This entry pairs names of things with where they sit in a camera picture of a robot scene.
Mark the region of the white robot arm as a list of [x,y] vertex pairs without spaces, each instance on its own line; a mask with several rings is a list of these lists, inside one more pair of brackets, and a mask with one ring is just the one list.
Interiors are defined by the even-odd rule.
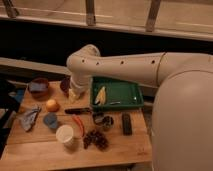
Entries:
[[153,171],[213,171],[213,55],[160,52],[102,57],[86,45],[67,59],[71,87],[84,92],[93,76],[155,87]]

